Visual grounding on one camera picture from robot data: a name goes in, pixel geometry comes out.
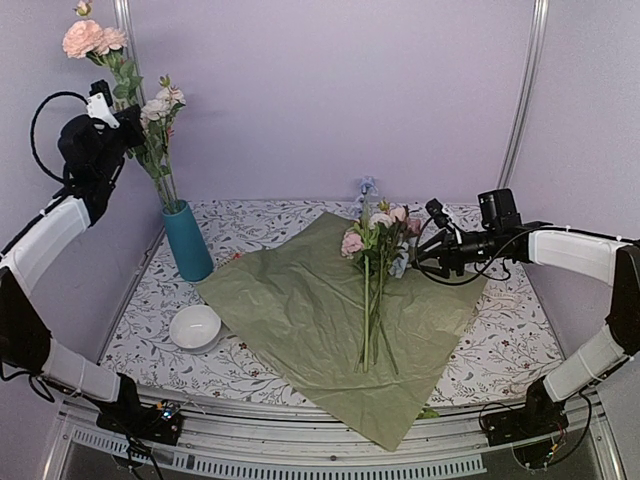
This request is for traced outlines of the white flower stem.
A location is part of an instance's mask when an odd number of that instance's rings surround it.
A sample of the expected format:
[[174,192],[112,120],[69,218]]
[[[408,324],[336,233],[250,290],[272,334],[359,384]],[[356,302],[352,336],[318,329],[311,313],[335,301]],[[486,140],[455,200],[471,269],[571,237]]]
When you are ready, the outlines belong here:
[[160,89],[157,94],[146,101],[141,109],[141,124],[145,134],[145,144],[162,150],[164,162],[171,169],[171,187],[175,194],[175,202],[179,200],[170,155],[170,140],[174,134],[173,125],[177,114],[186,106],[183,92],[172,84],[169,75],[159,78]]

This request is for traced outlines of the beige printed ribbon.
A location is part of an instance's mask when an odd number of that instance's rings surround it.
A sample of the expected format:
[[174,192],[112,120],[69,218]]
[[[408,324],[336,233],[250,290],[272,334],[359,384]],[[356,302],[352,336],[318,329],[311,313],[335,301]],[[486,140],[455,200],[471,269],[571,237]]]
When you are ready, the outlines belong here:
[[486,296],[495,302],[506,305],[508,308],[514,308],[519,304],[519,296],[517,294],[504,292],[500,290],[489,290]]

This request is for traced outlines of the pink flower stem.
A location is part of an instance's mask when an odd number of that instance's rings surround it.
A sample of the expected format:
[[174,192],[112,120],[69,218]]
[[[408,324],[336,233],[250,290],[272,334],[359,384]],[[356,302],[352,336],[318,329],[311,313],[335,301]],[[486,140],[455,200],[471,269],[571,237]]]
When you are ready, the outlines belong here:
[[164,162],[162,150],[149,148],[147,145],[133,147],[127,151],[130,158],[134,158],[151,179],[160,198],[162,206],[172,213],[175,206],[175,194],[171,187],[171,169]]
[[90,60],[113,75],[114,107],[117,111],[140,105],[139,87],[143,77],[139,74],[132,55],[128,52],[126,33],[115,27],[103,27],[92,15],[92,1],[77,1],[74,13],[78,17],[65,32],[62,49],[68,58]]

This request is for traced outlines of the green tissue paper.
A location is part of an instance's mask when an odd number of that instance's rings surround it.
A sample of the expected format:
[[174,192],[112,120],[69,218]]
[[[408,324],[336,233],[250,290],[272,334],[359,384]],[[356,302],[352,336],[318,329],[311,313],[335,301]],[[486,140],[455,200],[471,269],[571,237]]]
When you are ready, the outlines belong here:
[[382,448],[398,448],[441,379],[485,289],[409,271],[390,279],[377,362],[357,366],[364,278],[340,254],[348,221],[323,213],[283,245],[219,268],[197,289],[249,349],[297,392]]

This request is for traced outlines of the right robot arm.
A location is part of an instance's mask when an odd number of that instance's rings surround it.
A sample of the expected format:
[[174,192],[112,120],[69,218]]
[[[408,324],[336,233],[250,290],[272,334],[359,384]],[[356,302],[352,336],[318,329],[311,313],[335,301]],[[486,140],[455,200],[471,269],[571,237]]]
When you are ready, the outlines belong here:
[[438,200],[425,205],[437,231],[413,265],[428,279],[462,287],[498,260],[528,266],[567,358],[528,387],[517,427],[537,436],[563,403],[603,383],[639,353],[639,242],[545,221],[526,222],[510,189],[479,194],[481,226],[466,230]]

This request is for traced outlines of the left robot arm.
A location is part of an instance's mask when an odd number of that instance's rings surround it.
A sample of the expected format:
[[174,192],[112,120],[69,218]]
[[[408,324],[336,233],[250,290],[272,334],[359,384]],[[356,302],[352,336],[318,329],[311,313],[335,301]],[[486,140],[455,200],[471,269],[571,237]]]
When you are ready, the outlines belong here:
[[149,423],[135,382],[57,341],[30,297],[65,248],[104,215],[126,152],[143,142],[137,105],[117,113],[89,108],[69,121],[58,142],[62,190],[1,252],[1,363],[13,369],[2,380],[26,376],[82,396],[128,434]]

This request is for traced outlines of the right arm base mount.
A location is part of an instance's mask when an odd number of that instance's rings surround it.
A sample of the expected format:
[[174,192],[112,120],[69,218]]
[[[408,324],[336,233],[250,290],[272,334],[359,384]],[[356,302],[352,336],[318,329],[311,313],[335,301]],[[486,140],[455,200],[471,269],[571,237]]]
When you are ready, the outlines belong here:
[[479,425],[490,446],[519,442],[566,429],[564,407],[565,402],[529,399],[519,408],[481,413]]

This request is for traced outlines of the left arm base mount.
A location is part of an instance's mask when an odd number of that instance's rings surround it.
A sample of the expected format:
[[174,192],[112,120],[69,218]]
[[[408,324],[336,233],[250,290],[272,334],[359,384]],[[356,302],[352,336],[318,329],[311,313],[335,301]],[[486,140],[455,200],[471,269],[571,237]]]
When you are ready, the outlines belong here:
[[182,431],[184,417],[176,406],[161,402],[143,406],[138,400],[132,404],[105,403],[91,400],[98,409],[96,425],[111,432],[176,446]]

